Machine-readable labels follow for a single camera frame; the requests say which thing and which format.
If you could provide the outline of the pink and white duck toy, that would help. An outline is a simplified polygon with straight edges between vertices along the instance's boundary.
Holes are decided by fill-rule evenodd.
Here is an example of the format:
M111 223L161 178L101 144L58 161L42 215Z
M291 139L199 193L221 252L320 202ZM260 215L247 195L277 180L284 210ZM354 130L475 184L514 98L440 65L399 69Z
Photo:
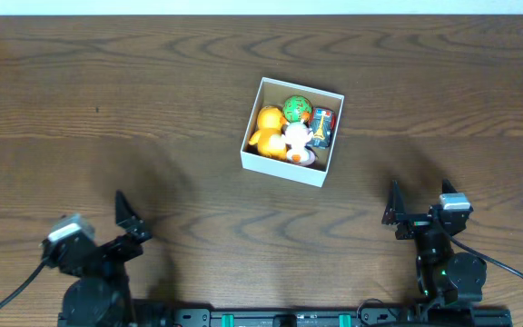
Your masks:
M315 153L306 147L312 137L313 131L305 123L288 124L281 138L290 147L286 153L286 158L290 163L300 166L314 163Z

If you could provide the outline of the orange plastic duck toy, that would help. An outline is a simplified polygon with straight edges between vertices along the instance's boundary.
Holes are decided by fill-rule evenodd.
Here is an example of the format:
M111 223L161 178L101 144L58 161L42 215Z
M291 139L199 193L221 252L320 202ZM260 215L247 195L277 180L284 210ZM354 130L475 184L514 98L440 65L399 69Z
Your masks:
M248 145L255 146L259 155L285 161L287 145L282 140L282 127L286 119L279 107L264 106L257 116L257 130L248 140Z

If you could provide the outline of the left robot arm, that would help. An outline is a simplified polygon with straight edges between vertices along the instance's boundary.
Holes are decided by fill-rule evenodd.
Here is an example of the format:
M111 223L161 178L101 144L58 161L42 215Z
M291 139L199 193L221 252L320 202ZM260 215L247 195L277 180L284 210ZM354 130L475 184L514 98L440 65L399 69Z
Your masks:
M152 234L120 190L114 212L124 234L110 242L96 244L94 227L79 213L61 219L42 242L44 265L77 279L64 294L63 326L138 324L125 264L143 254Z

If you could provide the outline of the red toy fire truck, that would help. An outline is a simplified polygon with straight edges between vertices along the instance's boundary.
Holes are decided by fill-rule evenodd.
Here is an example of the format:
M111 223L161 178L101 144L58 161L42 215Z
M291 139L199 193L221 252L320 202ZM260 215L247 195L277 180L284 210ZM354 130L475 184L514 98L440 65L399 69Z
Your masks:
M307 145L320 149L329 148L335 124L336 114L331 109L315 107L309 123L313 137L307 142Z

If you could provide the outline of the green numbered ball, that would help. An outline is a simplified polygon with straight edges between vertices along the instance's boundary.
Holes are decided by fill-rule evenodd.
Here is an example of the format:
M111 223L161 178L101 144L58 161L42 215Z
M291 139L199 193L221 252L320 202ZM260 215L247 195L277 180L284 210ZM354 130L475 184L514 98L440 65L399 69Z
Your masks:
M304 122L311 118L312 105L307 98L293 95L285 101L282 112L289 123Z

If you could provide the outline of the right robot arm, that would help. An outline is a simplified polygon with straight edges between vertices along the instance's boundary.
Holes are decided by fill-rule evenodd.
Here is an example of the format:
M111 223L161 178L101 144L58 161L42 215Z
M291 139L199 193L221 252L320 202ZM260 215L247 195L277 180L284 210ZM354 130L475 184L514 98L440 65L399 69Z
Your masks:
M466 229L472 212L467 196L445 179L438 203L425 213L408 213L398 182L391 182L381 222L397 228L398 240L415 243L417 282L425 301L414 306L413 320L445 322L445 309L468 311L482 300L487 264L474 254L456 253L451 246L451 238ZM434 319L429 317L431 310L436 312Z

